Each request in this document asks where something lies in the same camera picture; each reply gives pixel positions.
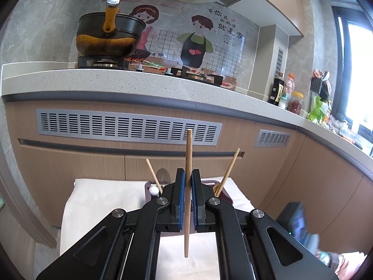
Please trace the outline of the gloved hand holding right gripper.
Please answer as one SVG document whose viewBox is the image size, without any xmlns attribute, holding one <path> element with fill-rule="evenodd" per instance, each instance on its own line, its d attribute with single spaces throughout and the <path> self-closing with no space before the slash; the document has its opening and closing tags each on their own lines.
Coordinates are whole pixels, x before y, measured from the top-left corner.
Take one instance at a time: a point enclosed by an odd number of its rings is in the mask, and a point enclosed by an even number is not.
<svg viewBox="0 0 373 280">
<path fill-rule="evenodd" d="M 339 255 L 333 252 L 324 252 L 319 249 L 319 235 L 309 234 L 302 242 L 303 246 L 318 258 L 328 268 L 335 271 L 339 265 Z"/>
</svg>

